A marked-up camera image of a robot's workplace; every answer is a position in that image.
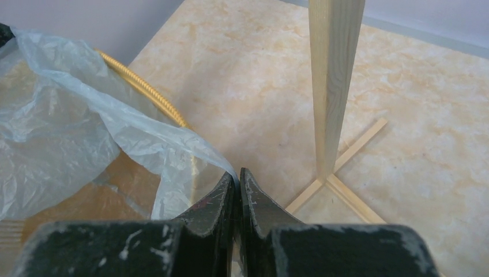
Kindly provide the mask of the light blue plastic trash bag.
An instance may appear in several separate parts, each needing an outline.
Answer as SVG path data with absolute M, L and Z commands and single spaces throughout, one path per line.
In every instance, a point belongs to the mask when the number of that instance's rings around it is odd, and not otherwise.
M 1 47 L 1 219 L 171 219 L 230 163 L 92 47 L 11 29 Z

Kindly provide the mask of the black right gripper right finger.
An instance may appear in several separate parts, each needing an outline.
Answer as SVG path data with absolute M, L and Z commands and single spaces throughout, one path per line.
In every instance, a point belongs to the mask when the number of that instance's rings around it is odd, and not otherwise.
M 306 224 L 240 172 L 244 276 L 438 276 L 424 240 L 397 224 Z

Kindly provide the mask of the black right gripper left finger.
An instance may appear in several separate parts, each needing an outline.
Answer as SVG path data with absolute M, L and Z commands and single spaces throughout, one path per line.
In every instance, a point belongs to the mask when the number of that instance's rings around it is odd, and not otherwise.
M 170 220 L 65 221 L 42 225 L 11 276 L 227 276 L 235 183 Z

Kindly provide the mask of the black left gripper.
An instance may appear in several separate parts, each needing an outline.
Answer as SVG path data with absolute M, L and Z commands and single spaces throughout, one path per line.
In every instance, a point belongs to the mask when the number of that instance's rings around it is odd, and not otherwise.
M 8 25 L 0 23 L 0 47 L 3 47 L 8 41 L 13 39 L 15 35 L 13 34 L 11 28 Z

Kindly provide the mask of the yellow plastic trash bin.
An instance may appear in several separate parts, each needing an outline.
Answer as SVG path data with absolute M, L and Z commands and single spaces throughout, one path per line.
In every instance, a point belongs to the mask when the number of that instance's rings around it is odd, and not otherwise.
M 109 68 L 122 77 L 137 92 L 150 100 L 164 115 L 178 126 L 190 128 L 189 123 L 183 118 L 181 113 L 155 88 L 115 58 L 99 49 L 96 51 L 101 55 Z M 45 221 L 42 221 L 38 216 L 34 216 L 33 219 L 28 218 L 22 220 L 2 219 L 1 251 L 14 252 L 15 250 L 20 250 L 32 233 L 43 223 Z

